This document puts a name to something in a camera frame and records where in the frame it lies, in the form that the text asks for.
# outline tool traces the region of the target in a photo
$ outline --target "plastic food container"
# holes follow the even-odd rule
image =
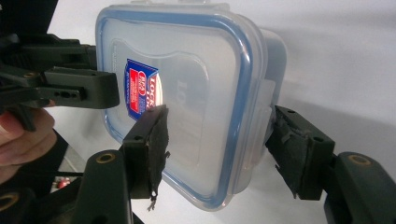
[[[115,139],[147,108],[167,104],[163,179],[208,211],[247,187],[285,69],[276,35],[224,4],[144,2],[103,9],[96,45],[98,69],[118,76],[121,104],[104,112]]]

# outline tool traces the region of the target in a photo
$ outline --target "transparent plastic container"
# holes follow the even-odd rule
[[[163,179],[207,211],[247,187],[285,69],[277,35],[225,4],[143,2],[103,9],[96,45],[98,69],[118,76],[121,104],[104,112],[115,139],[121,143],[145,109],[167,104]]]

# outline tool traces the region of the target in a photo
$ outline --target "blue label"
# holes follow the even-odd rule
[[[161,81],[158,69],[127,60],[124,71],[125,104],[128,115],[138,120],[147,109],[158,105],[161,101],[157,97]]]

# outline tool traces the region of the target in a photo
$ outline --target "white background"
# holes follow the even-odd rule
[[[49,33],[94,43],[100,9],[122,0],[60,0]],[[279,105],[292,108],[329,135],[335,152],[356,151],[382,163],[396,178],[395,1],[227,2],[261,28],[280,35],[288,64]],[[114,148],[99,111],[52,108],[56,129],[84,159]],[[326,223],[322,202],[294,200],[266,154],[248,188],[216,213],[188,203],[166,183],[159,201],[133,201],[146,223]]]

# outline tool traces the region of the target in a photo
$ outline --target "finger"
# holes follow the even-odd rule
[[[32,147],[40,143],[48,134],[53,133],[53,117],[44,109],[32,110],[34,114],[36,131],[24,134],[11,142],[0,147],[0,165],[9,165],[10,162],[26,153]]]
[[[24,154],[19,155],[11,164],[24,164],[26,162],[34,161],[49,152],[56,143],[56,134],[54,131],[50,132],[41,142],[30,148]]]
[[[23,133],[20,122],[11,113],[6,111],[0,115],[0,146],[21,137]]]
[[[12,176],[14,176],[20,166],[3,166],[0,167],[0,185],[8,181]]]

